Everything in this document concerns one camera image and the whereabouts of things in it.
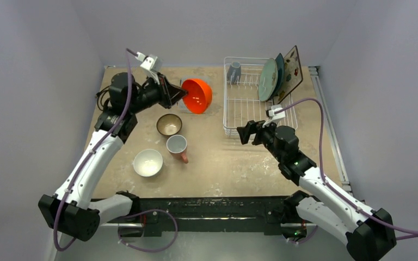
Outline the light green round plate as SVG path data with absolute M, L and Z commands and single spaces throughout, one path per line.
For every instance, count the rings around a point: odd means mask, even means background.
M 261 102 L 269 100 L 272 95 L 278 81 L 278 66 L 276 60 L 270 58 L 264 64 L 259 84 L 258 84 L 258 95 Z

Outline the grey printed mug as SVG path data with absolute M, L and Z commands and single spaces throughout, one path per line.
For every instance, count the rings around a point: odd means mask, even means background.
M 237 84 L 241 80 L 241 63 L 239 61 L 233 61 L 228 69 L 226 80 L 230 84 Z

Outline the square floral plate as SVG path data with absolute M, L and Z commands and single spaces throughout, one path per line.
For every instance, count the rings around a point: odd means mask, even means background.
M 284 80 L 277 95 L 273 99 L 275 104 L 282 103 L 303 81 L 302 66 L 297 45 L 284 56 L 284 67 Z

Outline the teal square plate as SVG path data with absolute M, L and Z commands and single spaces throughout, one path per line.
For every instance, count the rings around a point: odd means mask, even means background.
M 278 56 L 275 58 L 275 61 L 276 61 L 276 65 L 278 68 L 278 76 L 277 76 L 276 86 L 271 95 L 271 98 L 275 97 L 277 93 L 279 92 L 283 84 L 284 76 L 285 76 L 285 61 L 284 61 L 283 55 L 279 53 Z

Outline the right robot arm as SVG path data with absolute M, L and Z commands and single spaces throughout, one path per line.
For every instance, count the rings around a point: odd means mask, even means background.
M 342 242 L 354 260 L 380 260 L 396 246 L 391 215 L 371 207 L 337 187 L 321 174 L 316 163 L 299 150 L 299 139 L 289 126 L 249 121 L 237 127 L 242 144 L 254 136 L 278 161 L 281 174 L 301 188 L 284 206 L 290 221 L 311 221 Z

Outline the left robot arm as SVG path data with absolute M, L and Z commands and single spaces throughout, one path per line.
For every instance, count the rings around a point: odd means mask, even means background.
M 93 202 L 93 192 L 109 162 L 137 125 L 136 114 L 155 104 L 170 109 L 188 94 L 161 73 L 157 79 L 148 77 L 142 85 L 130 73 L 118 73 L 107 90 L 109 98 L 75 169 L 52 196 L 42 195 L 39 199 L 38 207 L 54 234 L 64 233 L 88 241 L 103 223 L 120 217 L 126 222 L 139 219 L 137 196 L 120 191 Z

